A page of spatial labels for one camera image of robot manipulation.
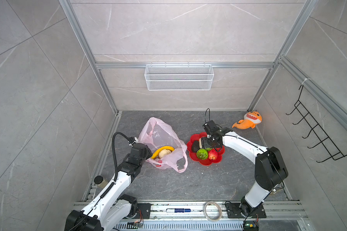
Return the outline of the red fruit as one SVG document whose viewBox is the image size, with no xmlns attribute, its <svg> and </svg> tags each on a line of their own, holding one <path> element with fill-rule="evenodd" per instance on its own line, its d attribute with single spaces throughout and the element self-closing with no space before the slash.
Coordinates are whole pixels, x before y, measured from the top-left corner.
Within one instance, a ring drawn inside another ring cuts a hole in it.
<svg viewBox="0 0 347 231">
<path fill-rule="evenodd" d="M 218 153 L 216 149 L 211 149 L 208 151 L 208 159 L 210 160 L 217 160 L 218 158 Z"/>
</svg>

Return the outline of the red flower-shaped bowl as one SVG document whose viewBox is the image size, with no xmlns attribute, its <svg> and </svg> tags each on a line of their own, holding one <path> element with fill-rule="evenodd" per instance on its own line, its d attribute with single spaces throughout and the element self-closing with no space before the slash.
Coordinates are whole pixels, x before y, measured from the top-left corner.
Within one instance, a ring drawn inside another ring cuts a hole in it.
<svg viewBox="0 0 347 231">
<path fill-rule="evenodd" d="M 209 166 L 213 163 L 220 163 L 222 161 L 222 155 L 225 153 L 225 147 L 223 146 L 221 149 L 216 149 L 217 153 L 218 153 L 218 158 L 217 160 L 210 160 L 210 159 L 206 159 L 206 160 L 199 160 L 196 157 L 196 152 L 200 149 L 200 138 L 204 137 L 206 135 L 205 132 L 202 132 L 200 134 L 194 134 L 191 136 L 190 141 L 187 143 L 187 147 L 188 147 L 188 151 L 190 154 L 190 158 L 193 161 L 197 161 L 199 163 L 201 163 L 204 166 Z"/>
</svg>

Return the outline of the pink plastic bag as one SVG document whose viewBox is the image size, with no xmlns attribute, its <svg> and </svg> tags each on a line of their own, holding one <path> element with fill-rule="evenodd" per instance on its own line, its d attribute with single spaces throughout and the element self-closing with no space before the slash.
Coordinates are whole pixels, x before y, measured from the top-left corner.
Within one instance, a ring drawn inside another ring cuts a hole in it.
<svg viewBox="0 0 347 231">
<path fill-rule="evenodd" d="M 151 117 L 143 127 L 138 141 L 148 146 L 152 153 L 163 146 L 171 146 L 175 150 L 162 159 L 147 159 L 146 161 L 157 169 L 171 168 L 183 173 L 188 167 L 187 145 L 179 139 L 170 125 L 163 120 Z"/>
</svg>

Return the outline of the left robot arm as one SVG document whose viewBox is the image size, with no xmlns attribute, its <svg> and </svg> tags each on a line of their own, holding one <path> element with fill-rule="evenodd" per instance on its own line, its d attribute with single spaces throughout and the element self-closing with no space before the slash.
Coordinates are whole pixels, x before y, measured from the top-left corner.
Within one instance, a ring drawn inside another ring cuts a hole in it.
<svg viewBox="0 0 347 231">
<path fill-rule="evenodd" d="M 143 163 L 152 157 L 147 145 L 135 143 L 127 160 L 118 166 L 115 179 L 82 210 L 68 215 L 65 231 L 111 231 L 123 218 L 137 214 L 137 199 L 123 194 L 141 171 Z"/>
</svg>

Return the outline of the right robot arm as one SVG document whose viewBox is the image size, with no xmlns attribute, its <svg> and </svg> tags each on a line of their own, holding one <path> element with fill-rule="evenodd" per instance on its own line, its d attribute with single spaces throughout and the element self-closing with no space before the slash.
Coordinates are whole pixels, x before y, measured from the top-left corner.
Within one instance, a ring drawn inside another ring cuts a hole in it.
<svg viewBox="0 0 347 231">
<path fill-rule="evenodd" d="M 207 137 L 201 143 L 205 147 L 231 148 L 254 164 L 255 182 L 241 199 L 239 206 L 242 216 L 252 216 L 271 192 L 288 177 L 288 170 L 279 149 L 255 144 L 229 128 L 220 128 L 212 120 L 204 123 L 203 128 Z"/>
</svg>

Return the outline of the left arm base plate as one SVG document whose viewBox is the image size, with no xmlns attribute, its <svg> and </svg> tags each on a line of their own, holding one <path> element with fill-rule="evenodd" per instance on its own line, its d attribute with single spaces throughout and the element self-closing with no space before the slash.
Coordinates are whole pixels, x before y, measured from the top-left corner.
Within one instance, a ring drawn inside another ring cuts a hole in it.
<svg viewBox="0 0 347 231">
<path fill-rule="evenodd" d="M 151 206 L 152 206 L 152 204 L 150 204 L 150 203 L 133 204 L 127 218 L 149 219 L 150 213 L 151 213 Z"/>
</svg>

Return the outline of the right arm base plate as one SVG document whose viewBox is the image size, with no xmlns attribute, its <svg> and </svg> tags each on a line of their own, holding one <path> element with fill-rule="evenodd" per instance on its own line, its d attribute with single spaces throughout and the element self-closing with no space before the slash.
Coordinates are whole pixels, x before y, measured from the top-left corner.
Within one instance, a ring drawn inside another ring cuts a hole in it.
<svg viewBox="0 0 347 231">
<path fill-rule="evenodd" d="M 226 201 L 224 203 L 224 206 L 226 208 L 228 218 L 266 218 L 267 217 L 265 209 L 263 207 L 263 203 L 261 203 L 256 208 L 251 208 L 250 212 L 246 212 L 246 214 L 242 212 L 241 203 L 233 203 L 233 202 Z"/>
</svg>

